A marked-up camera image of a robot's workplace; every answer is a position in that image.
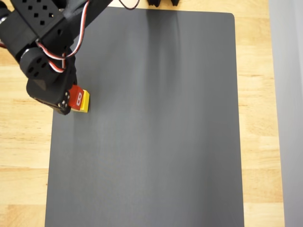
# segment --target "yellow block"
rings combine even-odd
[[[83,113],[87,113],[89,111],[89,93],[86,90],[83,90],[83,91],[84,91],[84,94],[83,94],[83,99],[82,99],[80,110],[75,110],[73,108],[71,110],[76,111],[76,112],[83,112]]]

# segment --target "red block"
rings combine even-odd
[[[80,110],[84,91],[79,86],[73,85],[69,90],[69,92],[70,92],[70,99],[68,105],[75,110]]]

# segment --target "robotic arm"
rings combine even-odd
[[[11,0],[13,12],[0,1],[0,47],[19,63],[32,98],[64,115],[71,109],[88,111],[89,94],[77,85],[75,54],[85,28],[111,1]],[[148,2],[158,6],[160,0]]]

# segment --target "wooden table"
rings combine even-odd
[[[173,8],[162,0],[161,8],[234,14],[245,226],[284,226],[268,1],[180,0]],[[0,227],[45,221],[52,110],[29,98],[26,82],[0,49]]]

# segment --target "gray mat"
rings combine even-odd
[[[54,113],[47,227],[244,226],[234,18],[107,8]]]

